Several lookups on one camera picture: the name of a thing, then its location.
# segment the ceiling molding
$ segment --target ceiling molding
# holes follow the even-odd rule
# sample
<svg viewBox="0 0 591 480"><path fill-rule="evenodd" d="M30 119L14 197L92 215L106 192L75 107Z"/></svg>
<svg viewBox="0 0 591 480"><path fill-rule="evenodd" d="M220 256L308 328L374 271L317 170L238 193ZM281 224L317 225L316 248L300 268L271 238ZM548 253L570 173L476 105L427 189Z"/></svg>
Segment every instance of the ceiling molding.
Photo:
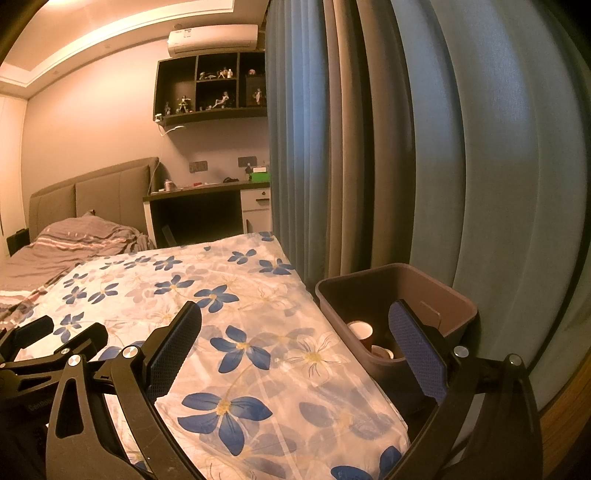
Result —
<svg viewBox="0 0 591 480"><path fill-rule="evenodd" d="M30 89L34 84L51 83L40 82L40 80L43 76L52 71L54 74L57 74L55 69L63 63L68 64L67 70L71 71L71 65L79 63L72 62L73 58L76 56L87 57L88 55L85 56L83 53L87 50L95 50L93 47L105 44L109 40L116 39L117 37L129 37L129 35L126 34L132 34L136 30L147 29L147 27L153 25L167 23L182 18L214 14L231 14L234 11L234 1L235 0L194 0L191 2L155 8L122 18L105 25L104 27L97 28L87 35L74 40L30 71L6 62L2 63L0 65L0 82L5 84L5 88L1 89L0 92L6 91L15 95L25 97L30 96L27 94L31 92L26 92L25 90ZM155 29L154 31L158 31L156 37L145 38L140 41L148 41L162 37L160 29Z"/></svg>

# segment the beige wall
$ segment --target beige wall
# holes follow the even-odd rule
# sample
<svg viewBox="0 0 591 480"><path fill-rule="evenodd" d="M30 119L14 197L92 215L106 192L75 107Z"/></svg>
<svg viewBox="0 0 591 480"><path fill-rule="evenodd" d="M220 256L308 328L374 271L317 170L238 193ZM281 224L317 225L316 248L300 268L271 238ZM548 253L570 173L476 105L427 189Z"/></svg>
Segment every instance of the beige wall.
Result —
<svg viewBox="0 0 591 480"><path fill-rule="evenodd" d="M152 121L159 40L114 53L63 77L29 100L22 139L22 197L76 175L142 157L160 157L178 186L245 178L238 157L269 159L266 118L187 124L165 137ZM209 171L189 173L207 160Z"/></svg>
<svg viewBox="0 0 591 480"><path fill-rule="evenodd" d="M5 237L25 226L21 196L21 137L27 101L0 95L0 258L8 256Z"/></svg>

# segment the desk top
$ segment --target desk top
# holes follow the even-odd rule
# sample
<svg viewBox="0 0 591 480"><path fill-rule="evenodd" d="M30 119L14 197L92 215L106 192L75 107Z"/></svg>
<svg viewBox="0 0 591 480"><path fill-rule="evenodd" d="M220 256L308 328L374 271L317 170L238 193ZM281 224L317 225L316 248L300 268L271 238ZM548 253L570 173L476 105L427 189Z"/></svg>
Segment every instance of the desk top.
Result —
<svg viewBox="0 0 591 480"><path fill-rule="evenodd" d="M186 187L183 189L172 190L170 192L156 192L144 197L145 202L154 200L163 200L174 197L184 197L187 195L197 195L201 193L213 192L231 192L233 190L267 189L270 187L268 181L232 181L228 183L211 183L209 185L200 185L199 187Z"/></svg>

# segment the curtain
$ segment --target curtain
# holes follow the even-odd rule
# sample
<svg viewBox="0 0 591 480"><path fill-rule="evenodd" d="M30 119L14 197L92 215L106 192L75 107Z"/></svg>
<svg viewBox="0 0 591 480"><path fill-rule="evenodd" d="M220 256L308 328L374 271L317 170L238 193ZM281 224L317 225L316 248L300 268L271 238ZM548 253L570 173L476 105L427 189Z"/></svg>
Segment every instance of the curtain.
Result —
<svg viewBox="0 0 591 480"><path fill-rule="evenodd" d="M271 9L302 3L324 22L315 45L328 86L325 109L311 113L325 135L311 168L325 169L325 184L304 202L326 208L314 226L324 228L315 252L324 270L306 278L415 265L474 301L479 318L464 343L485 358L520 354L542 408L591 344L588 65L531 0L273 0ZM267 49L273 65L280 42ZM289 123L275 131L288 138L272 131L272 143L298 138ZM286 200L292 185L273 176L274 202L304 215ZM280 222L289 248L298 231Z"/></svg>
<svg viewBox="0 0 591 480"><path fill-rule="evenodd" d="M329 155L322 0L273 1L266 31L273 231L304 283L324 275Z"/></svg>

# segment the trash can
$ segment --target trash can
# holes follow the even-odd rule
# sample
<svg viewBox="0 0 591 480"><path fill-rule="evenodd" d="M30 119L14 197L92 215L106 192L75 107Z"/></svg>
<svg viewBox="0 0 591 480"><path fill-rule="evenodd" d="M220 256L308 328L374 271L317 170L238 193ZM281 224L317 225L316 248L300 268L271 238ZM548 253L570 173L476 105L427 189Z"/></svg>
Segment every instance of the trash can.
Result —
<svg viewBox="0 0 591 480"><path fill-rule="evenodd" d="M316 294L320 310L336 333L403 417L421 409L425 397L390 333L390 305L405 300L418 319L437 328L452 347L478 312L465 296L400 263L321 280ZM347 326L356 320L369 323L372 343L393 352L394 358L370 353Z"/></svg>

